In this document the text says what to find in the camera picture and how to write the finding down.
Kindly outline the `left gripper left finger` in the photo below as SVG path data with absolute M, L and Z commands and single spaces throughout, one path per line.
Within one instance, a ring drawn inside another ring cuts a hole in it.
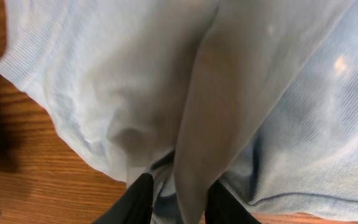
M 150 224 L 153 192 L 152 175 L 141 174 L 122 197 L 92 224 Z

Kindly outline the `light blue printed t-shirt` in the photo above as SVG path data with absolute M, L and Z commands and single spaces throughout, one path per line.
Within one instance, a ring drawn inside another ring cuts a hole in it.
M 156 181 L 198 223 L 219 181 L 248 211 L 358 221 L 358 1 L 6 1 L 0 74 L 92 168 Z

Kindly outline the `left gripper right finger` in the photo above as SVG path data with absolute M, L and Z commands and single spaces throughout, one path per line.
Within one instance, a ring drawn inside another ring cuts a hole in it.
M 218 180 L 208 190 L 204 217 L 206 224 L 260 224 Z

